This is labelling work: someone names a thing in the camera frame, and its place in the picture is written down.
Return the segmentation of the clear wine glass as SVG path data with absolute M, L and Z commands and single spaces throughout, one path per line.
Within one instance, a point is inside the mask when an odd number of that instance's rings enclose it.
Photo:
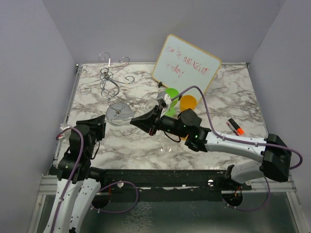
M 145 103 L 145 113 L 148 113 L 154 109 L 154 107 L 158 105 L 158 102 L 154 99 L 150 99 Z
M 106 122 L 113 126 L 130 125 L 130 121 L 140 116 L 140 111 L 129 110 L 120 113 L 111 113 L 106 115 Z
M 179 137 L 171 133 L 160 132 L 158 138 L 160 151 L 163 153 L 172 152 L 172 146 L 179 141 Z

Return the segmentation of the green plastic wine glass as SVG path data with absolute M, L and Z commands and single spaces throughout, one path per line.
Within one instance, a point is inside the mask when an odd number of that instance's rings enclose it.
M 171 99 L 179 95 L 178 90 L 174 88 L 166 88 L 165 92 L 166 94 L 170 96 Z M 172 101 L 170 108 L 165 113 L 166 116 L 173 117 L 175 115 L 176 109 L 174 107 L 176 106 L 177 102 L 178 102 L 178 99 L 175 99 L 174 101 Z

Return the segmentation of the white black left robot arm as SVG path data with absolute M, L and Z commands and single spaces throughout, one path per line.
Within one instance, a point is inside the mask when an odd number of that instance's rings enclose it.
M 58 164 L 57 190 L 46 233 L 78 233 L 92 198 L 107 187 L 102 175 L 87 177 L 94 159 L 94 147 L 105 136 L 105 115 L 80 120 L 74 127 L 61 124 L 57 140 L 68 140 L 69 147 Z

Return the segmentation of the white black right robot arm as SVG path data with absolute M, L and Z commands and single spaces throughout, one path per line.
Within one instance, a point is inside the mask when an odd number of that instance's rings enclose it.
M 157 131 L 186 138 L 185 145 L 193 151 L 225 152 L 250 159 L 241 165 L 230 165 L 223 178 L 224 186 L 234 190 L 240 184 L 258 178 L 287 182 L 291 152 L 281 138 L 247 138 L 213 132 L 202 127 L 201 118 L 192 110 L 181 112 L 177 118 L 162 115 L 161 106 L 130 120 L 130 124 L 153 136 Z

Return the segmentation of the chrome wine glass rack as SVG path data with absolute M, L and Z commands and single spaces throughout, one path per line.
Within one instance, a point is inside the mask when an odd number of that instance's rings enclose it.
M 78 72 L 81 75 L 87 74 L 85 67 L 89 67 L 95 72 L 95 74 L 99 76 L 98 79 L 94 81 L 80 84 L 79 92 L 83 95 L 88 95 L 92 91 L 91 85 L 93 83 L 99 83 L 99 88 L 101 90 L 100 95 L 104 100 L 107 101 L 107 104 L 108 104 L 108 109 L 105 115 L 132 110 L 129 104 L 126 103 L 126 100 L 121 98 L 119 94 L 121 93 L 120 85 L 121 84 L 124 84 L 124 85 L 132 84 L 135 81 L 135 77 L 131 75 L 125 76 L 124 81 L 118 81 L 114 78 L 117 73 L 119 73 L 122 69 L 124 69 L 130 63 L 130 58 L 129 57 L 120 58 L 119 63 L 121 64 L 121 67 L 117 71 L 111 71 L 110 53 L 108 52 L 100 53 L 99 61 L 100 62 L 107 61 L 107 66 L 101 68 L 99 71 L 97 71 L 92 66 L 86 65 L 86 64 L 82 64 L 78 66 Z

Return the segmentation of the clear wine glass front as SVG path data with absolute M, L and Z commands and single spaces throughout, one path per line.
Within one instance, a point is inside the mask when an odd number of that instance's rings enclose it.
M 179 141 L 179 137 L 171 133 L 160 132 L 158 138 L 160 151 L 163 153 L 172 152 L 172 146 Z

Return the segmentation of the orange plastic goblet front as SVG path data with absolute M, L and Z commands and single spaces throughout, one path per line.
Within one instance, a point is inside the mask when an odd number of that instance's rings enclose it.
M 180 136 L 179 137 L 181 140 L 186 140 L 187 138 L 188 138 L 188 135 L 186 135 L 186 136 Z

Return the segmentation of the orange plastic goblet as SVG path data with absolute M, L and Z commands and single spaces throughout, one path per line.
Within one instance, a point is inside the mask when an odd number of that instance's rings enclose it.
M 194 110 L 196 105 L 197 105 L 197 101 L 196 101 L 195 97 L 193 97 L 191 95 L 184 95 L 180 99 L 179 108 L 180 108 L 180 111 L 183 112 L 187 109 Z
M 181 140 L 186 140 L 187 138 L 188 138 L 188 135 L 186 135 L 186 136 L 180 136 L 179 137 Z

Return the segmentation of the orange plastic goblet rear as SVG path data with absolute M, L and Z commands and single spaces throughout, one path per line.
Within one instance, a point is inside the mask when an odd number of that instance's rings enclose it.
M 191 95 L 184 95 L 180 99 L 179 108 L 180 108 L 180 111 L 183 112 L 187 109 L 194 110 L 196 105 L 197 105 L 197 101 L 196 101 L 195 97 L 193 97 Z

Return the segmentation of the yellow framed whiteboard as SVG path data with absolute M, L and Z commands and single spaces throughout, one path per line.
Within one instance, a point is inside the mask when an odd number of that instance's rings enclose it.
M 152 78 L 178 92 L 197 86 L 205 93 L 222 61 L 216 56 L 170 34 L 152 72 Z

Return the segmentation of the orange black highlighter marker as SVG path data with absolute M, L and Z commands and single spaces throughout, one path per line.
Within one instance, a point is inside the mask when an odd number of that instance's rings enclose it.
M 230 118 L 228 121 L 233 126 L 233 128 L 237 131 L 237 133 L 239 135 L 243 135 L 244 134 L 243 129 L 237 124 L 237 122 L 234 119 Z

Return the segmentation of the black aluminium table frame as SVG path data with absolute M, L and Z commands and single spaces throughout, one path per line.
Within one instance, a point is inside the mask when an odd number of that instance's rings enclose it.
M 224 195 L 267 192 L 296 191 L 292 178 L 285 183 L 266 182 L 264 178 L 245 184 L 233 184 L 225 180 L 224 170 L 133 170 L 100 169 L 91 167 L 86 174 L 104 187 L 117 181 L 129 182 L 123 187 L 113 187 L 101 191 L 102 198 L 111 197 L 114 202 L 131 202 L 135 190 L 139 191 L 139 201 L 222 201 Z

